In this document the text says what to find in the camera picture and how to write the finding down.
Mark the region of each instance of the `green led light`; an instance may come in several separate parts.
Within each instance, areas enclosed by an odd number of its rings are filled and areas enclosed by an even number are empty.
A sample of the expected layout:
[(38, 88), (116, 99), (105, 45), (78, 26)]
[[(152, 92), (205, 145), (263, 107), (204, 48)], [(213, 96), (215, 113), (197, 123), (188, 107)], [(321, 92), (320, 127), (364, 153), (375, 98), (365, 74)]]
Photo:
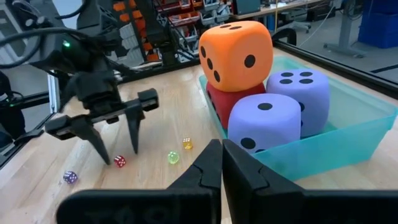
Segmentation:
[(63, 44), (65, 47), (70, 47), (70, 43), (67, 42), (66, 40), (64, 40), (62, 44)]

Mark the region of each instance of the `small die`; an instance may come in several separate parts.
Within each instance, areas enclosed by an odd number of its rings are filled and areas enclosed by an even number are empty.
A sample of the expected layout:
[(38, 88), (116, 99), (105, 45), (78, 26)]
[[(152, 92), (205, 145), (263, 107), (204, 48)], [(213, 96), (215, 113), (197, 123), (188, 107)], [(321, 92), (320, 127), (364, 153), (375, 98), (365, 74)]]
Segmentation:
[(118, 168), (122, 168), (124, 165), (126, 165), (126, 160), (123, 156), (116, 156), (113, 161)]
[(64, 175), (63, 175), (63, 179), (66, 183), (68, 184), (73, 184), (76, 182), (77, 180), (77, 175), (73, 172), (73, 171), (67, 171)]
[(182, 140), (182, 146), (184, 147), (184, 149), (192, 149), (192, 141), (191, 138), (184, 138)]

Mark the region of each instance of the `wooden tabletop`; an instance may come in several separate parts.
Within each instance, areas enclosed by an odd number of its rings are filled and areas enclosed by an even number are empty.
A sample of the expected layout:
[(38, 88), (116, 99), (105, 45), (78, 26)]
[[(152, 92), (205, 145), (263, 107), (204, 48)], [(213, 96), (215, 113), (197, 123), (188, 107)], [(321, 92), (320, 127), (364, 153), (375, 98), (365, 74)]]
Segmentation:
[[(286, 55), (276, 49), (274, 54)], [(295, 59), (398, 105), (396, 100)], [(141, 123), (138, 155), (133, 153), (124, 116), (115, 124), (96, 124), (109, 155), (126, 158), (127, 164), (122, 169), (106, 166), (93, 147), (78, 138), (59, 141), (44, 134), (31, 140), (0, 170), (0, 223), (55, 223), (54, 215), (60, 202), (83, 189), (168, 187), (191, 165), (210, 139), (220, 138), (200, 90), (200, 75), (202, 69), (196, 66), (120, 86), (123, 100), (135, 98), (138, 91), (148, 88), (156, 88), (160, 99), (160, 108), (146, 113)], [(85, 111), (73, 100), (65, 112), (73, 116)], [(182, 148), (184, 137), (192, 138), (192, 150)], [(389, 131), (369, 162), (297, 183), (308, 189), (398, 189), (397, 137), (398, 128)], [(167, 162), (170, 151), (180, 154), (175, 165)], [(80, 178), (74, 185), (62, 180), (67, 170), (76, 172)], [(223, 223), (230, 223), (225, 193), (222, 203)]]
[(249, 14), (244, 14), (244, 15), (234, 15), (232, 14), (231, 17), (234, 19), (246, 19), (246, 18), (251, 18), (251, 17), (257, 17), (257, 16), (266, 16), (268, 14), (273, 14), (275, 13), (277, 10), (278, 11), (284, 11), (287, 9), (291, 9), (294, 7), (300, 7), (300, 6), (304, 6), (306, 4), (311, 4), (311, 3), (315, 3), (315, 2), (320, 2), (320, 1), (324, 1), (324, 0), (296, 0), (294, 2), (288, 3), (285, 6), (281, 6), (278, 8), (271, 8), (271, 7), (264, 7), (262, 6), (260, 8), (259, 12), (253, 12), (253, 13), (249, 13)]

